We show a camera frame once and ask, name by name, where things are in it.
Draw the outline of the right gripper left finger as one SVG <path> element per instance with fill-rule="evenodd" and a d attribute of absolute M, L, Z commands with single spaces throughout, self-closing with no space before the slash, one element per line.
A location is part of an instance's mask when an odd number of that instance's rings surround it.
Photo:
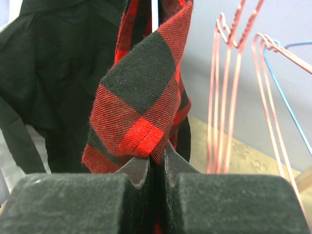
<path fill-rule="evenodd" d="M 12 190 L 3 234 L 149 234 L 153 172 L 133 158 L 113 174 L 31 174 Z"/>

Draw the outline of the red black plaid shirt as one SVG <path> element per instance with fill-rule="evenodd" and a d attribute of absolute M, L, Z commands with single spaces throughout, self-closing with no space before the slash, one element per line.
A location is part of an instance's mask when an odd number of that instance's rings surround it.
<path fill-rule="evenodd" d="M 193 2 L 163 0 L 160 9 L 153 31 L 149 1 L 126 2 L 114 65 L 97 88 L 82 155 L 96 193 L 86 234 L 163 233 L 164 151 L 190 155 L 180 64 Z"/>

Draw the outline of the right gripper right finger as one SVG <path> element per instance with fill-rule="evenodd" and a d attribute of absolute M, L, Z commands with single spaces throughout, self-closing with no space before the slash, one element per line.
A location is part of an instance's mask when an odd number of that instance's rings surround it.
<path fill-rule="evenodd" d="M 202 174 L 167 144 L 159 169 L 166 234 L 307 234 L 288 181 L 275 175 Z"/>

